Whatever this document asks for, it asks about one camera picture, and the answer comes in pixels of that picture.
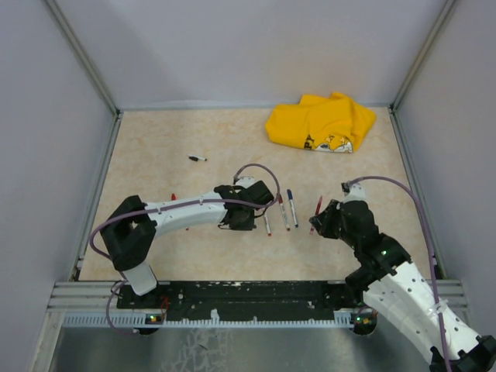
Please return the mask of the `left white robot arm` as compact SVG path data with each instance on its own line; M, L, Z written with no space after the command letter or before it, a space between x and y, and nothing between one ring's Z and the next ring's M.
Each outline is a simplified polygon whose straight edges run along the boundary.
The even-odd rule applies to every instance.
M126 198L99 230L109 259L133 290L133 297L150 308L161 298L156 275L146 262L155 239L176 230L210 224L235 231L256 228L256 211L275 197L263 181L240 178L234 185L219 185L196 198L144 202Z

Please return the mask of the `white pen red tip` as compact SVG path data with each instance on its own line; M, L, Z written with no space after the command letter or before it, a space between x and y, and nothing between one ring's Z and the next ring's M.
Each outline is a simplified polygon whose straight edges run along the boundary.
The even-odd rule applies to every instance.
M272 231L271 231L271 227L270 227L270 222L269 222L269 219L268 219L267 214L264 214L264 215L263 215L263 221L264 221L264 225L265 225L265 228L266 228L266 231L267 231L267 235L268 235L268 236L272 236Z

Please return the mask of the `white pen blue markings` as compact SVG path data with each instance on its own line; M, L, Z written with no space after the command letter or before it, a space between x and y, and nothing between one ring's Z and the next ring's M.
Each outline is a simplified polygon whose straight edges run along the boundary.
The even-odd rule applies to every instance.
M286 213L286 209L284 207L284 204L279 204L279 208L280 208L280 211L281 211L281 216L282 216L282 219L283 219L283 223L284 223L284 227L287 231L291 231L291 227L290 227L290 223L289 223L289 220L288 220L288 215Z

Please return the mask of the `dark red pen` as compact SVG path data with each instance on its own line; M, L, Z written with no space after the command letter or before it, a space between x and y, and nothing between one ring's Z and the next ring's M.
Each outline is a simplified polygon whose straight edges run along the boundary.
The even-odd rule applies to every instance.
M316 205L316 208L315 208L315 213L314 213L314 215L309 220L309 222L311 224L311 227L310 227L310 230L309 230L309 234L310 235L313 235L313 233L315 231L315 227L313 225L312 219L320 213L320 209L322 207L322 202L323 202L323 195L320 195L320 197L318 199L318 202L317 202L317 205Z

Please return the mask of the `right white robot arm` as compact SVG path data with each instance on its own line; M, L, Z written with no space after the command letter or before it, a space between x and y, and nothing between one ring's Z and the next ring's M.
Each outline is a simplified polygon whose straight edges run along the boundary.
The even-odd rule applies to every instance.
M353 249L360 267L345 279L347 300L383 315L421 353L431 371L489 371L495 339L481 336L435 297L404 247L380 232L365 201L332 200L309 222Z

